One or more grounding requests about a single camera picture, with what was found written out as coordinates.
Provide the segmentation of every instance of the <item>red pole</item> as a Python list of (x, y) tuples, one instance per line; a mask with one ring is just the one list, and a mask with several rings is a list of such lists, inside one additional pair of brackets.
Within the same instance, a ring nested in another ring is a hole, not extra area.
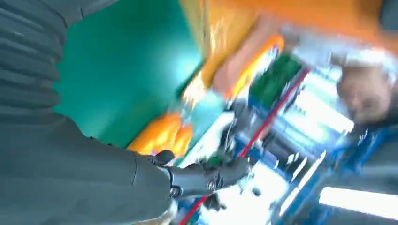
[[(301, 82), (303, 82), (304, 78), (307, 76), (307, 74), (311, 71), (311, 69), (304, 69), (302, 74), (298, 77), (298, 79), (294, 82), (292, 88), (290, 88), (286, 94), (282, 97), (282, 99), (278, 102), (278, 104), (275, 106), (275, 108), (271, 111), (271, 113), (268, 115), (268, 117), (265, 119), (264, 123), (262, 126), (257, 130), (257, 132), (253, 135), (253, 137), (250, 139), (249, 143), (245, 146), (243, 151), (239, 154), (238, 157), (244, 157), (246, 156), (247, 152), (249, 149), (253, 146), (254, 142), (259, 138), (261, 131), (263, 131), (266, 127), (268, 127), (271, 123), (271, 121), (275, 118), (276, 114), (278, 111), (282, 108), (282, 106), (286, 103), (288, 100), (289, 96), (293, 93), (293, 91), (299, 87)], [(208, 198), (208, 195), (205, 195), (199, 199), (199, 201), (188, 211), (188, 213), (185, 215), (185, 217), (181, 220), (180, 225), (185, 225), (189, 219), (192, 217), (192, 215), (195, 213), (196, 209), (199, 208), (199, 206), (206, 201)]]

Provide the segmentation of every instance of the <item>green wall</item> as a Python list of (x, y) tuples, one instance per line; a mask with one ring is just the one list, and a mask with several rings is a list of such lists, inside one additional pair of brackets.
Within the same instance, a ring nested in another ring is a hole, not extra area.
[[(177, 100), (200, 61), (178, 0), (121, 0), (69, 29), (56, 111), (85, 135), (126, 146)], [(212, 94), (195, 109), (196, 139), (221, 109)]]

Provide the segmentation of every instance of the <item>robotic arm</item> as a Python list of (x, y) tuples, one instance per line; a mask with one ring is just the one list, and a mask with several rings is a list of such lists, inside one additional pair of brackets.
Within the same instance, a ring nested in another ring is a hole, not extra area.
[(0, 0), (0, 224), (133, 224), (171, 197), (234, 184), (249, 164), (181, 169), (85, 137), (53, 112), (67, 28), (115, 0)]

